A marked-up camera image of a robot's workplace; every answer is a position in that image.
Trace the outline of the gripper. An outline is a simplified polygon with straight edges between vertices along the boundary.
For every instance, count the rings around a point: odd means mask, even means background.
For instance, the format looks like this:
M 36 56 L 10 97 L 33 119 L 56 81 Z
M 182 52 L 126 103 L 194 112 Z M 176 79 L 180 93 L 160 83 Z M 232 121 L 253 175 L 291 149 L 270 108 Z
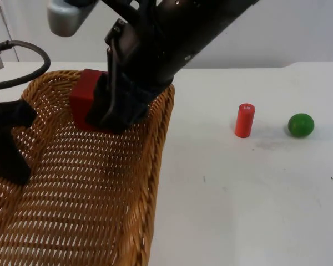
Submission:
M 118 19 L 105 42 L 109 74 L 99 77 L 85 121 L 121 134 L 146 116 L 156 94 L 189 62 L 189 23 L 185 18 L 137 24 Z
M 10 130 L 31 127 L 36 111 L 23 99 L 0 103 L 0 177 L 17 185 L 25 185 L 31 168 L 17 149 Z

